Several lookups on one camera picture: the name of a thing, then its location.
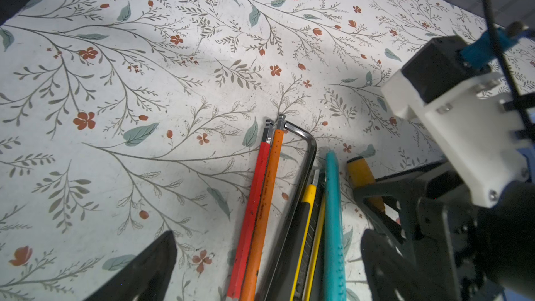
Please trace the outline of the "red hacksaw blade bar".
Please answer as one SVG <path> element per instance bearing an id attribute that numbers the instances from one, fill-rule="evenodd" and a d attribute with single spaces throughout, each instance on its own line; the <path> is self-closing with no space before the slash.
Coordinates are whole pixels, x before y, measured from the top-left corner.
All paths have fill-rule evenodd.
<path id="1" fill-rule="evenodd" d="M 256 161 L 256 167 L 252 179 L 252 186 L 249 192 L 249 199 L 245 215 L 242 221 L 242 228 L 238 246 L 235 253 L 233 270 L 231 273 L 230 282 L 228 284 L 227 294 L 225 300 L 239 300 L 242 291 L 242 285 L 245 279 L 247 270 L 247 262 L 252 246 L 252 238 L 256 224 L 256 216 L 259 210 L 261 200 L 261 193 L 266 175 L 267 163 L 271 148 L 271 132 L 273 130 L 274 121 L 268 119 L 263 130 L 262 140 L 259 148 L 259 154 Z"/>

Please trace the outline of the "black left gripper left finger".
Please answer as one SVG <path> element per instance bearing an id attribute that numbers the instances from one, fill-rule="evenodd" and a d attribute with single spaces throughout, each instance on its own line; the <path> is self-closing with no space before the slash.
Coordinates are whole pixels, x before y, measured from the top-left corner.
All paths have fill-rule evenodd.
<path id="1" fill-rule="evenodd" d="M 176 258 L 174 234 L 166 231 L 87 299 L 164 300 Z"/>

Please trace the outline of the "yellow black utility knife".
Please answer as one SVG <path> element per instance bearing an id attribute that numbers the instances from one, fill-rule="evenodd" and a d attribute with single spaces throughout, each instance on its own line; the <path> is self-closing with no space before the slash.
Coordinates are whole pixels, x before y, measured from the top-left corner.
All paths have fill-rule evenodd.
<path id="1" fill-rule="evenodd" d="M 298 202 L 288 238 L 281 251 L 279 267 L 268 290 L 267 300 L 303 299 L 315 224 L 320 208 L 319 178 L 320 169 L 314 167 L 312 180 L 306 186 L 305 193 Z"/>

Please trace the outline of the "orange hacksaw blade bar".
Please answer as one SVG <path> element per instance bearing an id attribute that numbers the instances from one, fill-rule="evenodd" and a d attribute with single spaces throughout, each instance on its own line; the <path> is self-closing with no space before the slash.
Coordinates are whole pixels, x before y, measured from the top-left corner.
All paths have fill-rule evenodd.
<path id="1" fill-rule="evenodd" d="M 256 285 L 261 266 L 261 258 L 270 215 L 270 207 L 273 199 L 274 185 L 277 178 L 277 169 L 284 138 L 285 120 L 286 116 L 284 114 L 279 114 L 277 126 L 273 135 L 272 146 L 270 149 L 266 176 L 263 184 L 263 192 L 261 196 L 259 212 L 256 217 L 252 246 L 249 253 L 247 271 L 245 274 L 244 283 L 242 285 L 240 300 L 253 301 L 255 299 Z"/>

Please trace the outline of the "teal handle tool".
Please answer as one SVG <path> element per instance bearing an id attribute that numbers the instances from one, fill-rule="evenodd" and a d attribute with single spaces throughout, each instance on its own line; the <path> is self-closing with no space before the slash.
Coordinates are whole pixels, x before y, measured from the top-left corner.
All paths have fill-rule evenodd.
<path id="1" fill-rule="evenodd" d="M 347 300 L 339 162 L 329 150 L 325 159 L 324 300 Z"/>

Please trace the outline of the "orange handle screwdriver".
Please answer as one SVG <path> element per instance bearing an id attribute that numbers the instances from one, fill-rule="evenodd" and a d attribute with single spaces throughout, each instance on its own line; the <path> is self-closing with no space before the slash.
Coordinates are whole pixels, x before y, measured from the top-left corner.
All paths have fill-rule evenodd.
<path id="1" fill-rule="evenodd" d="M 363 188 L 365 185 L 376 182 L 367 161 L 359 156 L 354 157 L 346 163 L 348 175 L 354 188 Z M 385 204 L 381 196 L 369 197 L 368 202 L 377 208 L 381 213 L 385 213 Z"/>

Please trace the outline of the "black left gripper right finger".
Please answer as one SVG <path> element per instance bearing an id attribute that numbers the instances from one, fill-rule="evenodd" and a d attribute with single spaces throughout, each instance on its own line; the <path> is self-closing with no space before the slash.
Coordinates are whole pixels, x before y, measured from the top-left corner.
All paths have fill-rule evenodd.
<path id="1" fill-rule="evenodd" d="M 377 232 L 367 229 L 361 255 L 373 300 L 453 300 L 438 284 L 404 259 Z"/>

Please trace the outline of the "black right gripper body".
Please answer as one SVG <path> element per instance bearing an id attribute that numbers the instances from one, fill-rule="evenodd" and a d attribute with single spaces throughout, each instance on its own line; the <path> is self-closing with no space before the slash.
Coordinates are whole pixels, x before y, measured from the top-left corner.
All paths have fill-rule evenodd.
<path id="1" fill-rule="evenodd" d="M 480 208 L 447 162 L 353 188 L 373 230 L 453 300 L 534 298 L 534 184 L 515 181 Z M 381 196 L 385 213 L 368 202 Z"/>

